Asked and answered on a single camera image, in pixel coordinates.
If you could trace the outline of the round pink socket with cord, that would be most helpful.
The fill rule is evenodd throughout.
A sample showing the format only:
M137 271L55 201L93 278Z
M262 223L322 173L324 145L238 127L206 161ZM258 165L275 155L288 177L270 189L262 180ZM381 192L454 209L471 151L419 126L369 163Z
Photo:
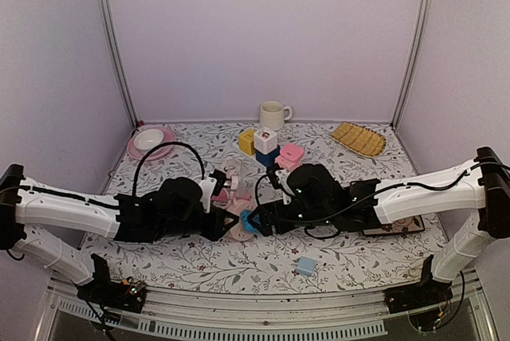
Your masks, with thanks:
M242 220L242 213L246 210L249 212L252 211L252 205L249 202L238 202L236 205L231 206L230 212L238 216L238 223L229 230L229 235L236 241L249 241L254 236L254 233L245 229Z

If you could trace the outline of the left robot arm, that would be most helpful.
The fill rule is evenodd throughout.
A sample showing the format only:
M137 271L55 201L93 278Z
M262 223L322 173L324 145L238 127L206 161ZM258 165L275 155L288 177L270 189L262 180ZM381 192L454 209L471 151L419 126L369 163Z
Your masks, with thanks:
M108 263L84 255L45 229L47 225L95 233L113 241L151 244L166 235L197 233L210 241L223 238L238 222L212 203L217 180L169 178L156 191L91 195L54 189L10 165L1 177L1 248L24 253L68 277L101 304L118 298Z

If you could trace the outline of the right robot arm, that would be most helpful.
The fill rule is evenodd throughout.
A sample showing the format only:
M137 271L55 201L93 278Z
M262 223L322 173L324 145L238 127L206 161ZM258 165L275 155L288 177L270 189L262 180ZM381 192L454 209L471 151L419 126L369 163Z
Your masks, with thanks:
M343 187L321 164L306 163L289 175L269 172L283 191L279 201L257 204L248 223L270 236L296 227L332 225L340 232L381 229L399 220L470 210L453 239L422 267L412 299L428 306L459 272L497 239L509 236L509 168L489 147L458 166L410 178L370 179Z

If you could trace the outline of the dark blue cube socket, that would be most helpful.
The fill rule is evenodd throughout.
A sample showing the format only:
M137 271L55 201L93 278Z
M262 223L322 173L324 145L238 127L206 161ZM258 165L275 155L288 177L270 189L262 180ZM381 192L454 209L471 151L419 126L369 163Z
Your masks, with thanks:
M270 151L268 154L263 154L259 150L256 150L256 160L262 164L264 167L270 167L275 163L276 158L280 154L280 146L277 145L274 150Z

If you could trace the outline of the pink cube socket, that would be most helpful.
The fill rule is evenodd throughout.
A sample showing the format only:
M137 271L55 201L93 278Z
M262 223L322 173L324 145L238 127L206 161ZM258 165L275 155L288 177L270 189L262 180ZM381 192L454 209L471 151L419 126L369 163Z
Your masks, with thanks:
M277 163L278 166L281 167L282 169L285 169L288 171L293 171L301 165L300 160L291 161L291 160L288 160L280 155L278 157L276 157L275 163Z

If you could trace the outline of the light blue charger plug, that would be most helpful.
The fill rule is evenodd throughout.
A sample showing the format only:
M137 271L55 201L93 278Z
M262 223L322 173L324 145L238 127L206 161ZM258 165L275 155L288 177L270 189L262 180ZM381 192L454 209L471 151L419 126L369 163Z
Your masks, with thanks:
M316 265L316 260L308 257L300 257L296 264L296 273L302 276L312 276Z

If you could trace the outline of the pink plug adapter on top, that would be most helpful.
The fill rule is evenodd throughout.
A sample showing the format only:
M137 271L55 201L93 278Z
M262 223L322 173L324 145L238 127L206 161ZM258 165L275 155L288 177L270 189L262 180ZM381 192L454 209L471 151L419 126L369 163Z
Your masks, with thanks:
M292 163L300 162L304 156L304 149L294 143L287 143L280 149L280 156Z

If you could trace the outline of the yellow cube socket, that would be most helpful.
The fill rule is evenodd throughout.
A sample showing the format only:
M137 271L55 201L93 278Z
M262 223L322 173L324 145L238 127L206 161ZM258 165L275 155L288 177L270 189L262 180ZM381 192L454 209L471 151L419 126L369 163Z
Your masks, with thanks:
M254 132L254 129L248 129L238 136L239 149L248 156L253 156L256 154L254 147Z

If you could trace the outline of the white cube socket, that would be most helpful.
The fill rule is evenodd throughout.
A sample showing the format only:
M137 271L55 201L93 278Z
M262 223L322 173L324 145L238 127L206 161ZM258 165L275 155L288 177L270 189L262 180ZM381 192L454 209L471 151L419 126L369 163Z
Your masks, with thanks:
M253 133L254 148L267 155L277 148L277 133L267 127L262 127Z

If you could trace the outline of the pink flat power strip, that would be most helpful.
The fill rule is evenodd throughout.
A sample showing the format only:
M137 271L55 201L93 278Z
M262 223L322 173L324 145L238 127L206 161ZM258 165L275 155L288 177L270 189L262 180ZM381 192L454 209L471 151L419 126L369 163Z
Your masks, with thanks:
M229 191L227 189L223 189L218 196L212 197L212 202L223 209L228 209L233 204L241 202L241 201L250 201L252 199L252 195L250 192L245 191L244 193L238 193L236 191Z

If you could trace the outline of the cream ceramic mug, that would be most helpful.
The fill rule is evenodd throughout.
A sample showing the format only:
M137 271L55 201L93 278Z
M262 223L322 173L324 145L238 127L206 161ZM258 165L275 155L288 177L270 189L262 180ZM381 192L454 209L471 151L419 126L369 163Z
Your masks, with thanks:
M293 110L277 101L267 101L260 105L259 124L273 131L280 130L290 120Z

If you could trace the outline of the white bowl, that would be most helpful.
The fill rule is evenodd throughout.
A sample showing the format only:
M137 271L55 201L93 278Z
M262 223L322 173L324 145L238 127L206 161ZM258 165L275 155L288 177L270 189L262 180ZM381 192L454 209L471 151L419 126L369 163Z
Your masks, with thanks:
M160 145L164 140L164 133L158 128L150 128L140 131L133 139L133 145L137 151L146 153Z

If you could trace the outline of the floral table cloth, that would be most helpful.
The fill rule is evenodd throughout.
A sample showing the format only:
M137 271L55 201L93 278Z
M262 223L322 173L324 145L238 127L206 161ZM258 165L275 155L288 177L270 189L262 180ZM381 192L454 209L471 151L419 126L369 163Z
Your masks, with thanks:
M157 190L165 178L198 178L201 170L213 171L227 159L238 159L249 191L257 191L262 202L280 197L261 179L262 165L233 149L237 137L250 129L249 123L174 123L171 129L182 146L143 165L125 155L109 194L145 194ZM192 235L143 245L88 233L81 248L102 256L113 278L132 276L153 287L257 295L338 292L417 280L422 262L447 242L437 215L422 220L423 232L387 237L336 234L332 227L321 227L257 235L249 241L232 237L208 241ZM317 261L312 276L296 273L300 257Z

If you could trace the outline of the yellow woven tray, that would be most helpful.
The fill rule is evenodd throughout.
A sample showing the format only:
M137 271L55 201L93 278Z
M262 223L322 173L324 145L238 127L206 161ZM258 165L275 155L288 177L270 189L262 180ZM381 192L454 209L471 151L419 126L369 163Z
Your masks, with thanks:
M358 155L375 158L386 149L386 138L379 133L354 123L342 122L330 136Z

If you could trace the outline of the floral square coaster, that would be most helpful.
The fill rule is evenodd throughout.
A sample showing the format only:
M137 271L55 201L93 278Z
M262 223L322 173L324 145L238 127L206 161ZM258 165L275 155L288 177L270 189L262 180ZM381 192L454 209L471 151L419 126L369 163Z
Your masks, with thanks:
M413 233L420 233L425 230L425 225L421 216L414 216L411 218L404 218L397 220L389 225L383 225L376 229L364 229L362 231L364 236L367 237L387 237L397 235L407 235Z

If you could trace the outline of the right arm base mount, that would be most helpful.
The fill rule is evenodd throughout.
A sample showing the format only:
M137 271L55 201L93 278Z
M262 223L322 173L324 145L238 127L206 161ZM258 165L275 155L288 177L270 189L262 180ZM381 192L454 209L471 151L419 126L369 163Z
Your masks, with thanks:
M452 283L443 283L434 279L433 259L433 256L429 256L424 260L419 282L388 288L384 291L384 303L391 314L439 304L453 298Z

